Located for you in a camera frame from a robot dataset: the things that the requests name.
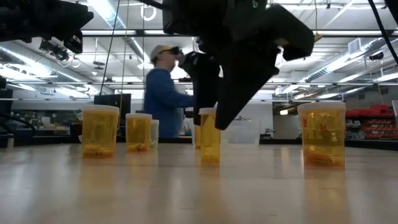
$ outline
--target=air vent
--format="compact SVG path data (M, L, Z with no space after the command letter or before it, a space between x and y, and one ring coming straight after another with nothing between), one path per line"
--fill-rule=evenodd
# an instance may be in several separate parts
M383 89L381 89L381 90L380 90L380 94L382 94L382 95L388 94L388 88L383 88Z
M348 44L348 52L350 55L353 55L359 51L361 51L361 39L357 38Z

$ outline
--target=ceiling duct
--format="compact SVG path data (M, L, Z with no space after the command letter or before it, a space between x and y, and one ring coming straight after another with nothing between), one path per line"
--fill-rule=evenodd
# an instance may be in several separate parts
M116 6L112 0L88 0L91 7L104 19L111 29L127 29L126 23L120 16L116 16ZM131 50L138 56L138 59L143 63L149 63L149 57L144 53L142 47L133 37L122 37L123 41L131 48Z
M70 82L92 82L89 78L80 75L77 72L74 72L68 68L64 68L58 63L53 62L52 60L43 57L15 42L2 42L0 43L0 54L6 54L10 56L10 58L17 58L18 64L21 64L21 61L24 65L28 65L32 67L35 71L39 71L36 75L42 75L40 73L52 74L56 73L60 75L58 80L65 80L65 77L68 78ZM113 94L113 90L106 88L105 91L107 94Z
M312 82L321 76L327 75L354 62L358 57L376 53L385 44L386 41L383 38L358 38L348 44L347 50L333 57L331 60L326 61L320 68L309 71L303 81Z

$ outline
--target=white cap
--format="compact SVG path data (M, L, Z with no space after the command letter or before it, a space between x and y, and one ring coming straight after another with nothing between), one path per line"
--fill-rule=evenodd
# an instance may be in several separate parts
M298 112L305 110L321 110L321 109L346 110L346 104L344 102L316 102L316 103L305 103L297 107Z
M149 118L152 119L151 114L142 114L142 113L128 113L126 114L126 118Z
M215 114L217 108L200 108L199 114Z
M116 106L107 106L107 105L86 105L82 107L82 111L109 111L113 113L120 113L120 109Z

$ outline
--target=baseball cap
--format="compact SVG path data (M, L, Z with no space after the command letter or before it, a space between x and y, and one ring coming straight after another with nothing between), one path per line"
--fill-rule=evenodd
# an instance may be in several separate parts
M169 45L157 45L152 52L150 53L150 61L153 63L154 59L156 58L157 54L165 51L165 50L169 50L171 51L173 54L178 55L181 50L179 47L172 47Z

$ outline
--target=computer monitor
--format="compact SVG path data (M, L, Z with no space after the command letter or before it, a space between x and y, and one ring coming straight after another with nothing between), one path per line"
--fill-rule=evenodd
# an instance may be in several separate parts
M131 109L131 94L123 94L122 100L120 100L120 94L94 96L94 104L117 106L118 108L121 105L120 123L124 124L126 122L126 114L130 113Z

